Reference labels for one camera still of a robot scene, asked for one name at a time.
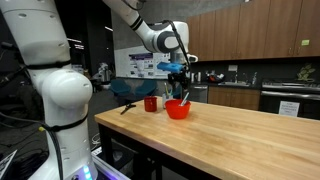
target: butcher block countertop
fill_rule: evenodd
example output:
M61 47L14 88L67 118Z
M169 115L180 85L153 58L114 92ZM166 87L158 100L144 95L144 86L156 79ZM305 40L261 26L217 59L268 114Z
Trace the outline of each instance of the butcher block countertop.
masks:
M320 178L320 121L196 102L173 120L160 97L157 112L134 104L95 120L221 179Z

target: dishwasher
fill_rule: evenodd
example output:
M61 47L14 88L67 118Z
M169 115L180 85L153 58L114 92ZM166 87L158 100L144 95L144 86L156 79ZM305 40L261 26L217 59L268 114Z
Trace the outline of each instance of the dishwasher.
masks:
M208 103L208 85L190 85L188 100L200 103Z

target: red bowl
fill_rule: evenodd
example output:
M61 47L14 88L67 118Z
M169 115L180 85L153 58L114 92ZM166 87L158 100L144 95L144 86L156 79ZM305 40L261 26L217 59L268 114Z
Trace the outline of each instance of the red bowl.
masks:
M184 106L179 106L182 99L173 99L165 103L166 110L171 119L184 119L188 116L190 110L190 101L187 101Z

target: wooden cabinet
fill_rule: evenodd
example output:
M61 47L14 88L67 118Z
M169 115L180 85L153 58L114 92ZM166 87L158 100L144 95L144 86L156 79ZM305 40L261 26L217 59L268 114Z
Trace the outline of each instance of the wooden cabinet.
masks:
M258 110L259 100L260 91L258 90L209 87L209 104Z
M271 0L265 58L294 54L301 3L302 0Z
M216 11L213 60L234 59L237 52L240 5Z
M200 15L199 61L213 59L215 12Z
M320 56L320 1L303 0L295 57Z
M187 19L189 26L189 53L198 56L199 54L199 35L200 35L200 16L191 16Z
M263 58L270 0L241 4L237 54L235 59Z

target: blue light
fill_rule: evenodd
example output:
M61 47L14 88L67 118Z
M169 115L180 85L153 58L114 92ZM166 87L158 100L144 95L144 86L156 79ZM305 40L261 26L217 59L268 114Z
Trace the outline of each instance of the blue light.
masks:
M88 167L88 166L83 166L83 172L84 172L85 174L90 173L89 167Z
M89 174L86 174L86 179L91 179L91 174L89 173Z

